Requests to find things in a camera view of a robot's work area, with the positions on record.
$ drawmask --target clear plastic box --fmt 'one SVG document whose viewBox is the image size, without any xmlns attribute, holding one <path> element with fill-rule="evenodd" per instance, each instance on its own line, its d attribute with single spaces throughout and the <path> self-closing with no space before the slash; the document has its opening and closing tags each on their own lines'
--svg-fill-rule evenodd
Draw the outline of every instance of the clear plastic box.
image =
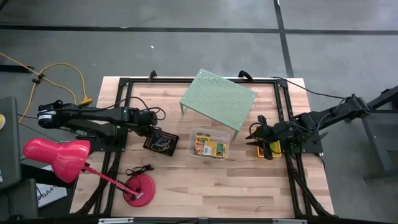
<svg viewBox="0 0 398 224">
<path fill-rule="evenodd" d="M 205 155 L 205 151 L 208 151 L 209 148 L 208 146 L 204 146 L 206 147 L 206 149 L 203 149 L 203 154 L 199 153 L 197 151 L 196 146 L 196 138 L 197 138 L 197 134 L 204 134 L 204 135 L 210 135 L 210 141 L 211 142 L 217 142 L 220 144 L 225 144 L 226 147 L 223 148 L 223 156 L 222 157 L 216 157 L 216 156 L 210 156 Z M 191 156 L 194 157 L 199 157 L 199 158 L 204 158 L 204 159 L 216 159 L 216 160 L 225 160 L 228 157 L 228 152 L 229 152 L 229 133 L 225 132 L 225 131 L 218 131 L 218 130 L 214 130 L 214 129 L 205 129 L 205 128 L 193 128 L 191 129 L 191 134 L 189 137 L 189 144 L 188 144 L 188 153 Z"/>
</svg>

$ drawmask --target pink desk lamp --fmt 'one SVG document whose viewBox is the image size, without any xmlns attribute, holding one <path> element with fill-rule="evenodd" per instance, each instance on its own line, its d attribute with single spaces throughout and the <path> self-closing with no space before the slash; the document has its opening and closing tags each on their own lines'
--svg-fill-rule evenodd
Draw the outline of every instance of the pink desk lamp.
<svg viewBox="0 0 398 224">
<path fill-rule="evenodd" d="M 145 174 L 131 177 L 126 184 L 115 181 L 88 167 L 86 160 L 90 152 L 90 142 L 86 140 L 70 141 L 59 144 L 45 139 L 32 139 L 24 146 L 24 155 L 28 159 L 50 164 L 57 177 L 66 183 L 75 180 L 80 171 L 87 170 L 116 185 L 123 191 L 123 198 L 133 207 L 147 205 L 155 196 L 155 183 Z"/>
</svg>

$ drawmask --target yellow extension cord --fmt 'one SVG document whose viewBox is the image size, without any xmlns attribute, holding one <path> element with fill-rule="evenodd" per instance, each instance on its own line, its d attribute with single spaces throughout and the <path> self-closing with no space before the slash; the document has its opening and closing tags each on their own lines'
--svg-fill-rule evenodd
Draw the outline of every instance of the yellow extension cord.
<svg viewBox="0 0 398 224">
<path fill-rule="evenodd" d="M 77 69 L 77 68 L 74 67 L 73 65 L 70 65 L 70 64 L 68 64 L 68 63 L 54 63 L 54 64 L 51 64 L 51 65 L 49 65 L 49 66 L 43 68 L 40 72 L 36 72 L 35 70 L 30 69 L 29 67 L 25 66 L 24 64 L 18 62 L 17 60 L 15 60 L 15 59 L 13 59 L 13 58 L 11 58 L 11 57 L 9 57 L 9 56 L 3 54 L 2 52 L 0 52 L 0 55 L 2 55 L 3 57 L 5 57 L 5 58 L 7 58 L 7 59 L 9 59 L 9 60 L 11 60 L 11 61 L 13 61 L 13 62 L 19 64 L 19 65 L 22 66 L 22 67 L 28 69 L 29 71 L 35 73 L 37 76 L 39 76 L 41 73 L 43 73 L 43 72 L 46 71 L 47 69 L 49 69 L 49 68 L 51 68 L 51 67 L 54 67 L 54 66 L 56 66 L 56 65 L 66 65 L 66 66 L 69 66 L 69 67 L 73 68 L 74 70 L 76 70 L 76 72 L 79 73 L 80 78 L 81 78 L 81 82 L 82 82 L 82 84 L 83 84 L 83 95 L 84 95 L 84 97 L 83 97 L 83 100 L 82 100 L 80 103 L 81 103 L 81 104 L 84 104 L 84 105 L 87 105 L 87 104 L 90 104 L 90 103 L 93 101 L 91 98 L 89 98 L 89 97 L 86 95 L 86 86 L 85 86 L 85 79 L 83 78 L 83 74 L 81 74 L 81 72 L 79 71 L 79 69 Z M 49 80 L 48 78 L 43 77 L 43 79 L 44 79 L 45 81 L 49 82 L 50 84 L 52 84 L 52 85 L 54 85 L 54 86 L 57 86 L 57 87 L 59 87 L 59 88 L 63 88 L 64 90 L 66 90 L 66 91 L 68 91 L 70 94 L 72 94 L 73 100 L 74 100 L 74 104 L 76 104 L 76 96 L 75 96 L 75 94 L 74 94 L 70 89 L 68 89 L 67 87 L 65 87 L 65 86 L 63 86 L 63 85 L 56 84 L 56 83 L 52 82 L 51 80 Z M 29 102 L 28 102 L 28 104 L 27 104 L 27 106 L 26 106 L 26 109 L 25 109 L 25 111 L 24 111 L 24 114 L 21 116 L 21 118 L 19 119 L 18 123 L 21 123 L 21 122 L 22 122 L 22 120 L 24 119 L 24 116 L 25 116 L 26 113 L 29 111 L 30 104 L 32 103 L 32 99 L 33 99 L 33 94 L 34 94 L 35 88 L 36 88 L 36 83 L 33 83 L 32 90 L 30 91 Z"/>
</svg>

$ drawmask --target lamp base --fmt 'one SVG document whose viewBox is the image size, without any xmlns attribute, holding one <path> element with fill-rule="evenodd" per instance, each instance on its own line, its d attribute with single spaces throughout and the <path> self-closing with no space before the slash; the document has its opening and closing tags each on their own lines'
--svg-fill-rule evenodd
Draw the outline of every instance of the lamp base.
<svg viewBox="0 0 398 224">
<path fill-rule="evenodd" d="M 141 174 L 136 177 L 130 177 L 126 181 L 126 185 L 134 191 L 140 188 L 141 191 L 139 193 L 143 193 L 141 197 L 134 200 L 131 200 L 131 194 L 123 193 L 124 200 L 133 207 L 143 207 L 155 197 L 155 182 L 148 175 Z"/>
</svg>

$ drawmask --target gray floor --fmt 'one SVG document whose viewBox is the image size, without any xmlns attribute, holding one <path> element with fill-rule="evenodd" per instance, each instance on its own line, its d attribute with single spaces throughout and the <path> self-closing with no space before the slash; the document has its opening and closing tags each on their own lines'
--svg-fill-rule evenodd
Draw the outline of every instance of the gray floor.
<svg viewBox="0 0 398 224">
<path fill-rule="evenodd" d="M 398 2 L 392 0 L 280 0 L 287 29 L 397 30 Z M 1 23 L 136 26 L 277 28 L 272 0 L 141 0 L 62 1 L 12 0 L 0 12 Z M 396 35 L 287 35 L 295 77 L 314 91 L 365 100 L 398 85 Z M 95 100 L 105 75 L 192 76 L 205 68 L 222 76 L 246 70 L 254 77 L 286 77 L 279 34 L 170 32 L 54 32 L 0 30 L 0 51 L 40 69 L 68 62 L 84 74 L 87 92 Z M 0 58 L 0 63 L 11 64 Z M 2 73 L 0 97 L 15 95 L 23 112 L 33 75 Z M 78 75 L 53 68 L 51 80 L 71 88 L 81 98 Z M 41 83 L 28 115 L 40 104 L 71 96 Z M 313 110 L 337 101 L 309 95 Z M 58 140 L 69 133 L 46 130 L 35 121 L 24 124 Z M 326 175 L 335 213 L 345 218 L 398 222 L 398 183 L 365 184 L 363 175 L 379 166 L 360 121 L 328 128 L 323 139 Z M 20 128 L 21 146 L 41 137 Z"/>
</svg>

